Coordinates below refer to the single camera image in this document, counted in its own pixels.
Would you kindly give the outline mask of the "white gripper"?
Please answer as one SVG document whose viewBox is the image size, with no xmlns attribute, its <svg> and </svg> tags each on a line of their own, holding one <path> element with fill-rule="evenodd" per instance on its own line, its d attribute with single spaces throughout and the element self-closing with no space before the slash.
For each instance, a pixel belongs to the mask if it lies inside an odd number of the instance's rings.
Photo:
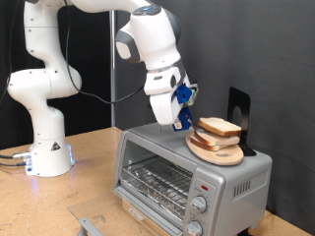
<svg viewBox="0 0 315 236">
<path fill-rule="evenodd" d="M 161 125 L 175 122 L 173 124 L 175 130 L 183 128 L 182 122 L 176 119 L 183 105 L 190 99 L 188 86 L 189 81 L 182 66 L 147 73 L 145 94 L 150 97 L 151 107 Z"/>
</svg>

